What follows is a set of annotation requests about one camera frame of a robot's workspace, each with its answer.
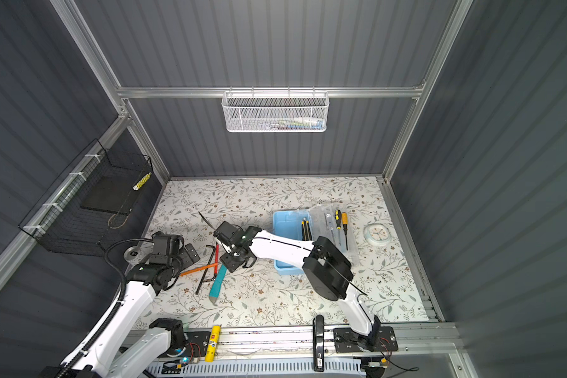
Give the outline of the red pencil tool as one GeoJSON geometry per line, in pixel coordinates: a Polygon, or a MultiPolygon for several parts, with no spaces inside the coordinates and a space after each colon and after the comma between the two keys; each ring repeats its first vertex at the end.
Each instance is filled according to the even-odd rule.
{"type": "Polygon", "coordinates": [[[216,243],[215,244],[215,256],[214,256],[214,277],[213,277],[214,279],[216,279],[217,274],[218,274],[219,251],[220,251],[219,244],[216,243]]]}

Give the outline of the black thin rod tool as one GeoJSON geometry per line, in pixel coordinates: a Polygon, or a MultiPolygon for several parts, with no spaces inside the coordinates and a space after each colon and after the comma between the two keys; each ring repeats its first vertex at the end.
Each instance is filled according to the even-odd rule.
{"type": "MultiPolygon", "coordinates": [[[[207,245],[207,247],[209,247],[209,248],[212,249],[211,255],[210,255],[210,257],[209,257],[208,265],[214,264],[215,245],[207,245]]],[[[209,272],[209,269],[206,269],[206,270],[203,271],[203,275],[201,276],[201,280],[198,282],[198,287],[197,287],[196,290],[195,290],[195,295],[199,295],[199,294],[200,294],[200,291],[201,291],[202,286],[203,286],[204,283],[211,282],[212,280],[215,280],[215,279],[213,278],[214,275],[213,275],[212,278],[206,277],[207,274],[208,274],[208,272],[209,272]]]]}

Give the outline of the teal utility knife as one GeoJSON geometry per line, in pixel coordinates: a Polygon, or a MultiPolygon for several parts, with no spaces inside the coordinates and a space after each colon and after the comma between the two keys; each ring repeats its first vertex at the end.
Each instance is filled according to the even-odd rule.
{"type": "Polygon", "coordinates": [[[209,300],[213,305],[217,304],[217,300],[221,292],[221,286],[223,284],[227,272],[228,269],[225,267],[224,264],[222,264],[221,267],[218,269],[218,274],[214,279],[211,290],[209,292],[209,300]]]}

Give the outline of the clear handle screwdriver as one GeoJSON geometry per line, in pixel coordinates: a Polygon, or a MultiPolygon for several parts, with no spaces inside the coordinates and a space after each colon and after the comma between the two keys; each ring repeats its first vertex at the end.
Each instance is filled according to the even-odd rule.
{"type": "Polygon", "coordinates": [[[330,240],[332,242],[335,242],[334,223],[333,223],[332,215],[326,213],[324,216],[325,216],[326,227],[329,230],[329,236],[331,236],[330,240]]]}

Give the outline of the orange handle screwdriver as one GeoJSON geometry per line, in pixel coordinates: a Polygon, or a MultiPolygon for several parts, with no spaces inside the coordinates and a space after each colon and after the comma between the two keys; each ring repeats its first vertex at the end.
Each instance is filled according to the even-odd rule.
{"type": "Polygon", "coordinates": [[[342,226],[345,235],[345,247],[348,250],[348,215],[345,212],[342,213],[342,226]]]}

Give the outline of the orange pen tool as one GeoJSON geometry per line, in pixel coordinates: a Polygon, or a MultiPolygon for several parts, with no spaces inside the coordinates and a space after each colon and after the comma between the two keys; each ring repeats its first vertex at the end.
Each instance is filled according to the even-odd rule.
{"type": "Polygon", "coordinates": [[[218,266],[218,263],[214,263],[214,264],[210,264],[210,265],[207,265],[207,266],[198,267],[198,268],[195,268],[195,269],[190,269],[190,270],[187,270],[185,272],[182,272],[180,274],[180,277],[183,277],[183,276],[186,276],[188,274],[195,273],[195,272],[201,272],[201,271],[204,271],[206,269],[212,269],[212,268],[215,268],[217,266],[218,266]]]}

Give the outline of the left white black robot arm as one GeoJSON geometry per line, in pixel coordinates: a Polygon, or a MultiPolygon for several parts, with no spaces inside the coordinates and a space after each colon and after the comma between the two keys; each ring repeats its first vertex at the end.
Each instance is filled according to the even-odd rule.
{"type": "Polygon", "coordinates": [[[123,353],[119,350],[136,320],[157,296],[174,286],[187,267],[184,238],[156,232],[151,238],[113,243],[103,259],[120,278],[117,297],[93,329],[58,366],[47,366],[40,377],[137,377],[163,354],[181,358],[193,346],[183,322],[173,318],[153,321],[140,340],[123,353]],[[152,252],[127,274],[110,259],[110,252],[130,243],[151,243],[152,252]]]}

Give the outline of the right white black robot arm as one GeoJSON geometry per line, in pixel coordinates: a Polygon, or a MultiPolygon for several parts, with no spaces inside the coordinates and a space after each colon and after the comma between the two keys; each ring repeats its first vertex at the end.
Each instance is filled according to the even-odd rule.
{"type": "Polygon", "coordinates": [[[220,257],[228,272],[249,269],[258,259],[272,259],[302,269],[313,291],[343,311],[364,351],[375,351],[381,321],[364,302],[367,294],[354,283],[351,262],[324,236],[301,241],[276,236],[255,226],[242,229],[223,222],[214,236],[225,247],[220,257]]]}

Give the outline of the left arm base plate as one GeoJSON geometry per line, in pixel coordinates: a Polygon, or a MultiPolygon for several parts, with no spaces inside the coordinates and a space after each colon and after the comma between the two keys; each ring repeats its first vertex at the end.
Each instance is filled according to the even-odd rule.
{"type": "Polygon", "coordinates": [[[204,358],[208,348],[209,331],[186,332],[187,342],[184,346],[177,348],[172,353],[163,353],[159,358],[204,358]]]}

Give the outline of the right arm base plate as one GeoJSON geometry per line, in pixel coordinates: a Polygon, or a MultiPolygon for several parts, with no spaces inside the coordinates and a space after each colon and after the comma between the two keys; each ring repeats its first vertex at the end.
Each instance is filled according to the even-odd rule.
{"type": "Polygon", "coordinates": [[[373,336],[363,336],[351,328],[333,329],[335,351],[337,353],[398,351],[398,342],[392,327],[381,326],[373,336]]]}

